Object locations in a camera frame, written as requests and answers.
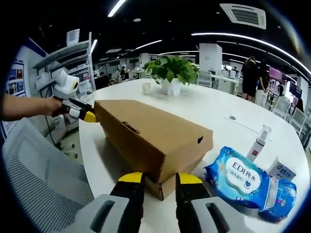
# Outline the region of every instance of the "woman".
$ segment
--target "woman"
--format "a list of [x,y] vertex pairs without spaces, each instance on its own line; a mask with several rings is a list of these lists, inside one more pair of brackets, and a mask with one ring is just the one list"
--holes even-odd
[[252,101],[256,94],[256,86],[258,81],[258,67],[254,56],[250,56],[242,67],[242,98]]
[[296,104],[296,106],[294,107],[294,110],[293,110],[293,114],[294,114],[296,108],[298,108],[301,112],[304,113],[304,111],[303,111],[303,101],[302,101],[302,99],[299,99],[299,100],[297,101],[297,104]]
[[270,86],[270,77],[267,72],[267,64],[263,60],[259,67],[259,86],[256,92],[255,103],[261,107],[265,107],[267,98],[268,98],[268,90]]

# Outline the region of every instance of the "ceiling light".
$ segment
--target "ceiling light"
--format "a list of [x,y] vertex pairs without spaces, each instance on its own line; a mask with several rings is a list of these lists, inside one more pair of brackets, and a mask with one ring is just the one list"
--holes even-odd
[[261,44],[267,45],[271,48],[274,48],[275,50],[277,50],[277,51],[283,53],[284,55],[288,56],[289,58],[291,58],[292,60],[297,62],[306,72],[308,72],[311,75],[311,71],[302,62],[300,62],[298,59],[296,59],[294,56],[290,55],[288,52],[280,49],[279,47],[272,45],[268,42],[265,42],[263,40],[259,40],[259,39],[249,37],[249,36],[245,36],[245,35],[231,34],[231,33],[193,33],[191,35],[225,35],[225,36],[239,37],[239,38],[243,38],[243,39],[247,39],[247,40],[256,41],[258,43],[261,43]]
[[224,55],[230,55],[230,56],[235,56],[235,57],[240,57],[240,58],[248,59],[248,57],[243,57],[243,56],[235,55],[235,54],[231,54],[231,53],[223,52],[223,54],[224,54]]
[[112,8],[110,13],[108,14],[108,17],[112,17],[125,2],[126,0],[119,0],[118,3]]
[[221,40],[217,40],[217,43],[227,43],[227,44],[235,44],[237,45],[237,42],[231,42],[231,41],[221,41]]
[[291,76],[289,76],[288,74],[285,74],[285,76],[286,76],[287,78],[290,78],[291,80],[293,80],[293,81],[295,82],[295,84],[297,83],[297,81],[296,81],[295,79],[293,79]]
[[164,52],[164,53],[161,53],[160,55],[172,54],[172,53],[182,53],[182,52],[199,52],[199,51],[176,51],[176,52]]
[[265,51],[265,50],[258,49],[258,48],[254,47],[254,46],[245,45],[245,44],[239,44],[239,45],[246,46],[246,47],[249,47],[249,48],[252,48],[252,49],[255,49],[255,50],[259,50],[259,51],[262,51],[262,52],[265,52],[265,53],[267,52],[267,51]]
[[237,60],[233,60],[233,59],[229,59],[230,61],[233,61],[233,62],[238,62],[238,63],[242,63],[244,64],[244,62],[241,62],[241,61],[237,61]]
[[91,52],[89,53],[89,56],[93,53],[93,50],[95,49],[96,44],[97,44],[97,39],[94,40],[94,42],[93,42],[93,44],[92,44]]
[[158,43],[158,42],[161,42],[161,41],[162,41],[162,40],[157,40],[157,41],[154,41],[154,42],[151,42],[151,43],[148,43],[148,44],[139,46],[139,47],[137,47],[137,48],[134,49],[134,50],[138,50],[138,49],[141,49],[141,48],[146,47],[146,46],[148,46],[148,45],[152,45],[152,44],[155,44],[155,43]]
[[122,49],[113,49],[113,50],[108,50],[106,53],[113,53],[113,52],[119,52]]

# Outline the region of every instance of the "white flower pot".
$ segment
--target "white flower pot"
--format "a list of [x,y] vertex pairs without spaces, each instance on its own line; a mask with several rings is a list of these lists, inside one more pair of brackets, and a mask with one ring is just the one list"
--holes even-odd
[[179,96],[180,89],[181,89],[181,83],[178,79],[173,79],[171,82],[169,82],[167,79],[161,79],[161,88],[162,92],[165,95],[169,96]]

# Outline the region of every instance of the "poster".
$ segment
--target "poster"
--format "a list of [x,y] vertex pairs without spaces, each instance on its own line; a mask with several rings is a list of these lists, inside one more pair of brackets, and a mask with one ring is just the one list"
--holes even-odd
[[[24,62],[15,60],[8,73],[6,83],[6,93],[13,96],[26,97],[24,82]],[[10,130],[15,126],[17,121],[3,121],[1,130],[4,138],[7,137]]]

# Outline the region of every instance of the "computer monitor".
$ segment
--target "computer monitor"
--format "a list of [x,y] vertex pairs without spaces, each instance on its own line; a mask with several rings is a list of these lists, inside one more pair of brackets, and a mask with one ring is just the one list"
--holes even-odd
[[269,75],[270,75],[270,78],[275,79],[279,81],[280,83],[285,83],[285,80],[283,80],[283,74],[281,71],[270,67]]

